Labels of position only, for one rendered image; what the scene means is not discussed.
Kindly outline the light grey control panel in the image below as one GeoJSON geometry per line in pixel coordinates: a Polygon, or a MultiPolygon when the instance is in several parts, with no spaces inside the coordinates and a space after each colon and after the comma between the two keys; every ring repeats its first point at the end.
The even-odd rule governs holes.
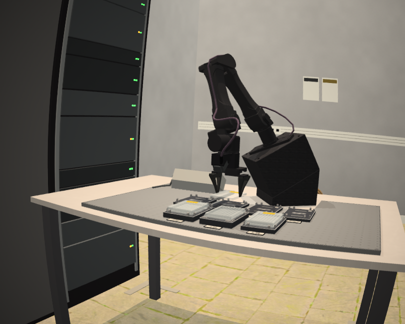
{"type": "MultiPolygon", "coordinates": [[[[209,174],[212,172],[175,168],[170,184],[157,185],[152,188],[167,187],[216,194],[209,174]]],[[[226,179],[222,175],[219,192],[225,191],[226,179]]]]}

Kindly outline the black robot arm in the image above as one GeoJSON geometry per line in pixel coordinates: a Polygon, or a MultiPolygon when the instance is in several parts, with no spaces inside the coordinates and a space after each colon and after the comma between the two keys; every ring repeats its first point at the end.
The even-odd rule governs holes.
{"type": "Polygon", "coordinates": [[[207,79],[212,100],[212,120],[215,129],[207,133],[207,145],[212,152],[218,152],[211,154],[211,165],[213,170],[218,173],[225,172],[226,168],[237,169],[240,163],[240,153],[230,153],[240,151],[240,136],[237,135],[226,148],[223,159],[220,161],[222,150],[232,139],[238,123],[235,119],[215,121],[213,116],[216,105],[218,110],[215,119],[238,118],[238,130],[241,129],[240,118],[230,102],[227,88],[238,103],[246,124],[253,132],[258,133],[263,143],[254,147],[249,152],[250,155],[287,143],[294,137],[293,133],[281,138],[276,137],[271,126],[273,124],[271,117],[252,99],[235,67],[236,61],[228,53],[212,59],[209,67],[208,62],[198,67],[199,72],[204,73],[207,79]]]}

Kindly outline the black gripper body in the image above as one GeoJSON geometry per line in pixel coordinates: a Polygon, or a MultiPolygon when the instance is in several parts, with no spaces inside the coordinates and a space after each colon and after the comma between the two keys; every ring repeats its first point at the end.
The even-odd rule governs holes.
{"type": "MultiPolygon", "coordinates": [[[[239,153],[239,152],[237,151],[237,152],[230,152],[230,153],[239,153]]],[[[239,166],[239,168],[226,168],[225,171],[222,173],[225,173],[225,176],[234,176],[234,177],[240,177],[240,178],[248,177],[249,176],[248,174],[240,174],[243,171],[247,172],[247,167],[239,166]]],[[[211,173],[217,174],[219,172],[215,172],[213,169],[213,171],[211,171],[211,173]]]]}

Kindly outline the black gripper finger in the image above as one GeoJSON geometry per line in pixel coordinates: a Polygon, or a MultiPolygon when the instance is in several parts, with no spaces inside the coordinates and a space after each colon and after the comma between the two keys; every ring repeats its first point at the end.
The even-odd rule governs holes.
{"type": "Polygon", "coordinates": [[[239,197],[242,196],[245,186],[247,185],[250,175],[247,177],[238,177],[238,195],[239,197]]]}
{"type": "Polygon", "coordinates": [[[221,179],[222,179],[222,172],[220,173],[209,173],[209,177],[213,183],[214,189],[216,193],[219,193],[221,179]],[[217,181],[217,182],[216,182],[217,181]]]}

